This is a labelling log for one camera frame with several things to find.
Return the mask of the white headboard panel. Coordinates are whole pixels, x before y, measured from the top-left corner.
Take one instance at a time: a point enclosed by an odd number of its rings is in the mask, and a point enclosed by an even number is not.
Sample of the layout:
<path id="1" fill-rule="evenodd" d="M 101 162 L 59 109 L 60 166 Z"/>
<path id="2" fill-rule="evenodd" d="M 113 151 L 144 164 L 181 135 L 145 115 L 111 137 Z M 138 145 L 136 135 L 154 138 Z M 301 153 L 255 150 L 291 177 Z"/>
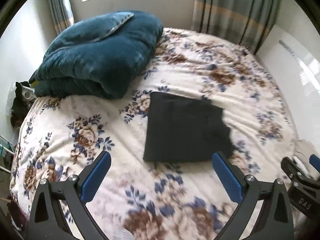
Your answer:
<path id="1" fill-rule="evenodd" d="M 257 58 L 279 86 L 299 138 L 319 148 L 319 61 L 277 25 L 258 50 Z"/>

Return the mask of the black striped t-shirt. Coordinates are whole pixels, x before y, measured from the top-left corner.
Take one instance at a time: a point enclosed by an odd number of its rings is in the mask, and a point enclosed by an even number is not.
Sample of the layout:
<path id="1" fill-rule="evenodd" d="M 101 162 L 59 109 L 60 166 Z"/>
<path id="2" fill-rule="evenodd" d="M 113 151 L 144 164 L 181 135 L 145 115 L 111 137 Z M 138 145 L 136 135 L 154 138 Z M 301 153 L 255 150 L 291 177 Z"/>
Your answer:
<path id="1" fill-rule="evenodd" d="M 151 93 L 144 161 L 209 161 L 218 151 L 227 158 L 234 152 L 223 109 L 209 101 Z"/>

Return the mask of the teal folded quilt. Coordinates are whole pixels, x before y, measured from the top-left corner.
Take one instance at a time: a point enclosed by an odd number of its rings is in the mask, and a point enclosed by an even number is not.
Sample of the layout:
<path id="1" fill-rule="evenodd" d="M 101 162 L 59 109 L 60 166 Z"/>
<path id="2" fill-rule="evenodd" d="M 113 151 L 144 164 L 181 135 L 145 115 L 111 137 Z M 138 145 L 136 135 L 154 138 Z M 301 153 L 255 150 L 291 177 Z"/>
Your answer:
<path id="1" fill-rule="evenodd" d="M 29 84 L 38 97 L 121 99 L 148 65 L 162 33 L 161 20 L 144 11 L 82 20 L 51 42 Z"/>

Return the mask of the dark clothes beside bed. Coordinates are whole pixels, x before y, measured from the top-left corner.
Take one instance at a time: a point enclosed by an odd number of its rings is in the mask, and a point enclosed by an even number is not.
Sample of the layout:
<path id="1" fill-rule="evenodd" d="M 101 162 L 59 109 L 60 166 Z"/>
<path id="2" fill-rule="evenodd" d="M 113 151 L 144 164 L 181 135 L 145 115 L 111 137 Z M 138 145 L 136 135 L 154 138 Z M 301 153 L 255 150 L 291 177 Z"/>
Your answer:
<path id="1" fill-rule="evenodd" d="M 27 81 L 16 82 L 15 86 L 16 97 L 13 100 L 10 117 L 10 123 L 13 128 L 21 126 L 30 109 L 29 103 L 24 101 L 22 96 L 22 86 L 29 88 L 29 83 Z"/>

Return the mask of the green beige curtain left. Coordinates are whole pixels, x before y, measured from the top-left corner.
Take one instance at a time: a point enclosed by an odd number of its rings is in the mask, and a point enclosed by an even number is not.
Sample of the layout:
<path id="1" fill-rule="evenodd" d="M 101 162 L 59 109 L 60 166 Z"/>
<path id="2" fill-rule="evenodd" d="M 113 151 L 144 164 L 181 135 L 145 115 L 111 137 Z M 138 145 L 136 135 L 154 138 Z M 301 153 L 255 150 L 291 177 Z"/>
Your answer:
<path id="1" fill-rule="evenodd" d="M 74 24 L 70 0 L 48 0 L 57 35 Z"/>

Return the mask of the green metal rack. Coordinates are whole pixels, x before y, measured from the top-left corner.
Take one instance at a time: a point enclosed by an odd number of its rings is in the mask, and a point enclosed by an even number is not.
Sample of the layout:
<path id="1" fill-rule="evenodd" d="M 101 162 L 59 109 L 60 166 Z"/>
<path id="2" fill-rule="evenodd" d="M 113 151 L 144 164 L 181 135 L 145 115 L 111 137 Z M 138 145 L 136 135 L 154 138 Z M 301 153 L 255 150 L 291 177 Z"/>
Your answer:
<path id="1" fill-rule="evenodd" d="M 12 162 L 14 159 L 14 148 L 11 143 L 1 135 L 0 141 L 0 155 L 1 155 L 1 171 L 8 174 L 11 173 Z"/>

